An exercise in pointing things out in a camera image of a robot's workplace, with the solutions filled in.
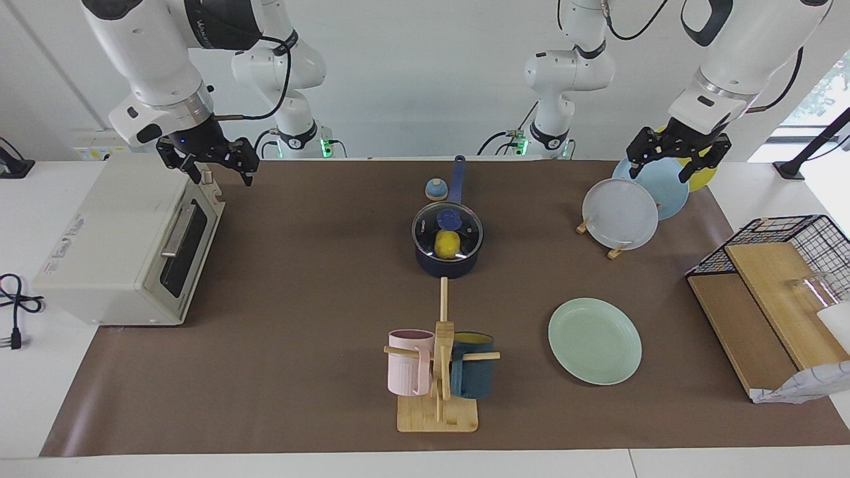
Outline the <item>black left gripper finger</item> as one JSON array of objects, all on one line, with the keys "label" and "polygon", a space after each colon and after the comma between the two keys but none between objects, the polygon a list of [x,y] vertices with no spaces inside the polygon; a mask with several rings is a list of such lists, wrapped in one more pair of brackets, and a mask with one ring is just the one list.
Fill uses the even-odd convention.
[{"label": "black left gripper finger", "polygon": [[728,134],[720,134],[712,146],[705,148],[704,155],[701,155],[701,152],[697,151],[697,149],[692,149],[688,157],[682,157],[685,163],[678,173],[678,179],[681,183],[686,183],[699,171],[716,169],[731,146],[732,144]]},{"label": "black left gripper finger", "polygon": [[630,179],[636,179],[641,170],[659,159],[658,133],[653,128],[642,128],[628,145],[628,163]]}]

